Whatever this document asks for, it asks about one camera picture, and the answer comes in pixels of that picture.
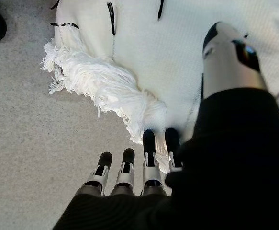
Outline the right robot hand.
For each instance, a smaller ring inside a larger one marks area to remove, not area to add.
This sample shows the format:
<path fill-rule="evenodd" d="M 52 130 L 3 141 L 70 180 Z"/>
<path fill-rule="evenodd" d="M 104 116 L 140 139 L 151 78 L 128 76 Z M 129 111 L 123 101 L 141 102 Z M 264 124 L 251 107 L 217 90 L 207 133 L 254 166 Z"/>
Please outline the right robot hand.
<path fill-rule="evenodd" d="M 100 197 L 90 179 L 56 230 L 279 230 L 279 108 L 255 50 L 233 27 L 215 23 L 202 49 L 200 108 L 192 138 L 166 141 L 176 163 L 165 183 L 145 182 L 141 197 L 126 183 Z"/>

